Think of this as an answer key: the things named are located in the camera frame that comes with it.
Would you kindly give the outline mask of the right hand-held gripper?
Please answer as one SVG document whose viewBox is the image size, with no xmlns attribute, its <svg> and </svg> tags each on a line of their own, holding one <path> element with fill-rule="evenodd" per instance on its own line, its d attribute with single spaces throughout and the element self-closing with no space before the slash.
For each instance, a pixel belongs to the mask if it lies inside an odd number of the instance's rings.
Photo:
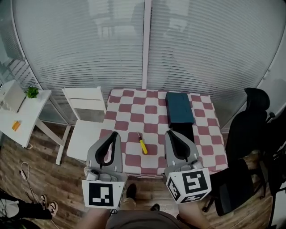
<svg viewBox="0 0 286 229">
<path fill-rule="evenodd" d="M 174 201 L 184 204 L 205 198 L 211 192 L 210 174 L 198 161 L 195 143 L 183 134 L 169 130 L 165 133 L 164 147 L 168 165 L 164 170 L 166 187 Z"/>
</svg>

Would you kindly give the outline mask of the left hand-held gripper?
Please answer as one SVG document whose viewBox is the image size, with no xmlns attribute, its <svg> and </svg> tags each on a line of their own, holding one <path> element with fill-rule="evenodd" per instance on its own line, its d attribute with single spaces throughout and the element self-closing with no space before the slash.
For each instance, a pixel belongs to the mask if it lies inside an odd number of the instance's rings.
<svg viewBox="0 0 286 229">
<path fill-rule="evenodd" d="M 105 162 L 107 153 L 110 160 Z M 82 180 L 84 204 L 88 208 L 119 209 L 128 176 L 123 172 L 121 137 L 118 132 L 100 138 L 88 150 L 86 178 Z"/>
</svg>

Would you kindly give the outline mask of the yellow handled tool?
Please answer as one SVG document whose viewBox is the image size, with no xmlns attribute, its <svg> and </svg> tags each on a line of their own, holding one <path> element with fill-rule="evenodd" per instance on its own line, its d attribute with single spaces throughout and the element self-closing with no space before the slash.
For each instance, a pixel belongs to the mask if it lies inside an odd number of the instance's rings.
<svg viewBox="0 0 286 229">
<path fill-rule="evenodd" d="M 144 143 L 144 141 L 143 141 L 141 135 L 140 135 L 139 133 L 137 133 L 137 135 L 138 135 L 139 142 L 140 142 L 140 145 L 141 145 L 141 148 L 142 148 L 143 153 L 144 153 L 144 154 L 147 154 L 148 151 L 147 151 L 146 145 L 145 145 L 145 143 Z"/>
</svg>

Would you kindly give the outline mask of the teal box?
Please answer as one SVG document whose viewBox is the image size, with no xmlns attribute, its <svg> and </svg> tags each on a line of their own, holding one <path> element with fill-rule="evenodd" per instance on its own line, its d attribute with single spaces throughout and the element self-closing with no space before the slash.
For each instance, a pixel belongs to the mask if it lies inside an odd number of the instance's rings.
<svg viewBox="0 0 286 229">
<path fill-rule="evenodd" d="M 165 102 L 169 128 L 195 142 L 193 134 L 195 118 L 192 113 L 188 94 L 167 92 Z"/>
</svg>

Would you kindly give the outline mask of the person's right forearm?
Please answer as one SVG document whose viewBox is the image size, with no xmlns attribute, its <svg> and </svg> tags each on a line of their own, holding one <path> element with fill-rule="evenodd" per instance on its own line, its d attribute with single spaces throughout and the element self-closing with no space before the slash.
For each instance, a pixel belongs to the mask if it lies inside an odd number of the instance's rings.
<svg viewBox="0 0 286 229">
<path fill-rule="evenodd" d="M 178 205 L 179 216 L 183 221 L 199 229 L 213 229 L 203 215 L 198 202 L 189 202 Z"/>
</svg>

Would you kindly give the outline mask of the person's left forearm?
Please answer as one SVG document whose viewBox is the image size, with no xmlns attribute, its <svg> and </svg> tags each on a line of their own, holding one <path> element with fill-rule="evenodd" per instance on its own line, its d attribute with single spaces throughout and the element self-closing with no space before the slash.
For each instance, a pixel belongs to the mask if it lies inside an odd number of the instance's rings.
<svg viewBox="0 0 286 229">
<path fill-rule="evenodd" d="M 91 208 L 75 226 L 75 229 L 105 229 L 109 217 L 109 209 Z"/>
</svg>

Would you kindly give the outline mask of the white wooden chair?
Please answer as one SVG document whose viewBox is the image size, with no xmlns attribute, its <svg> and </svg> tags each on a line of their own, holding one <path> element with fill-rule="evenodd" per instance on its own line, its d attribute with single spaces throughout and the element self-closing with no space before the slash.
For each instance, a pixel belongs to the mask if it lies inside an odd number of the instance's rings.
<svg viewBox="0 0 286 229">
<path fill-rule="evenodd" d="M 96 88 L 62 88 L 62 92 L 67 99 L 77 121 L 72 131 L 72 135 L 67 147 L 67 156 L 82 163 L 86 163 L 88 150 L 99 140 L 102 122 L 95 122 L 83 119 L 79 111 L 95 111 L 106 114 L 106 105 L 101 91 L 101 87 Z"/>
</svg>

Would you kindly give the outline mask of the person's left shoe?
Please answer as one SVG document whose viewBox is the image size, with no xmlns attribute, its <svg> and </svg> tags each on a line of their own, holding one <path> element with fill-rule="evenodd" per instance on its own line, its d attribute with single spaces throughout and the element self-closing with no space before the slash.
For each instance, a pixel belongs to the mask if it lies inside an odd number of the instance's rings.
<svg viewBox="0 0 286 229">
<path fill-rule="evenodd" d="M 136 198 L 137 187 L 134 183 L 130 184 L 126 191 L 126 198 L 131 198 L 135 200 Z"/>
</svg>

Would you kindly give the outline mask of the black office chair with headrest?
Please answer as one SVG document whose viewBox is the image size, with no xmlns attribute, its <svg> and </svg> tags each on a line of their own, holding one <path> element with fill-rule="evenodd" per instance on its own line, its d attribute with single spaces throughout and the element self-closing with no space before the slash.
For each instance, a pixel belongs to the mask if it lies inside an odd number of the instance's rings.
<svg viewBox="0 0 286 229">
<path fill-rule="evenodd" d="M 244 157 L 263 148 L 268 94 L 257 88 L 245 88 L 246 109 L 233 119 L 226 144 L 228 168 L 210 176 L 210 201 L 202 208 L 208 212 L 215 204 L 219 216 L 226 215 L 254 196 L 260 188 L 266 189 L 261 167 L 249 169 Z"/>
</svg>

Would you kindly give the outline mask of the person's grey shirt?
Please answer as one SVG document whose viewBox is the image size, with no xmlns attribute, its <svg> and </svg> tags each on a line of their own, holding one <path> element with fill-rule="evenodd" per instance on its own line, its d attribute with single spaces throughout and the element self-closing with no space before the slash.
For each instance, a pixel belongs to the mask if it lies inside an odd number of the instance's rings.
<svg viewBox="0 0 286 229">
<path fill-rule="evenodd" d="M 105 229 L 189 229 L 174 216 L 162 211 L 136 210 L 136 202 L 125 198 Z"/>
</svg>

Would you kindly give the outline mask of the white desk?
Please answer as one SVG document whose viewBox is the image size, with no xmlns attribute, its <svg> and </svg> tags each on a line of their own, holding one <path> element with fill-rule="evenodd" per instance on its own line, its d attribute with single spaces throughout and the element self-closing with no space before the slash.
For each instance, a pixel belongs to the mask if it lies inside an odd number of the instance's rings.
<svg viewBox="0 0 286 229">
<path fill-rule="evenodd" d="M 24 99 L 17 113 L 0 110 L 0 131 L 20 144 L 22 147 L 27 148 L 34 127 L 37 126 L 58 145 L 64 146 L 65 141 L 59 138 L 39 118 L 40 113 L 42 112 L 50 95 L 51 90 L 40 90 L 38 94 L 39 98 Z M 12 125 L 16 120 L 21 120 L 22 122 L 20 127 L 16 131 L 13 131 Z"/>
</svg>

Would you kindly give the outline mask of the small green potted plant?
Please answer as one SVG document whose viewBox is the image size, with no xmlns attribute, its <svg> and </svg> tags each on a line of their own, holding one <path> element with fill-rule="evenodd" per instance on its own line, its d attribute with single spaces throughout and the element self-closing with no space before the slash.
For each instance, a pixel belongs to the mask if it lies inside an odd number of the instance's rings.
<svg viewBox="0 0 286 229">
<path fill-rule="evenodd" d="M 25 94 L 28 98 L 36 98 L 39 94 L 39 89 L 37 87 L 31 86 L 25 91 Z"/>
</svg>

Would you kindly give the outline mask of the white laptop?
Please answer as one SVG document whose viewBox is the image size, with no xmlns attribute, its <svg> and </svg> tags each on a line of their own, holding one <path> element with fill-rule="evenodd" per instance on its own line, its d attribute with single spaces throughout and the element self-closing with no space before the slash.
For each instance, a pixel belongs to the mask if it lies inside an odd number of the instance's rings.
<svg viewBox="0 0 286 229">
<path fill-rule="evenodd" d="M 25 92 L 15 80 L 3 84 L 0 89 L 0 110 L 17 113 L 25 97 Z"/>
</svg>

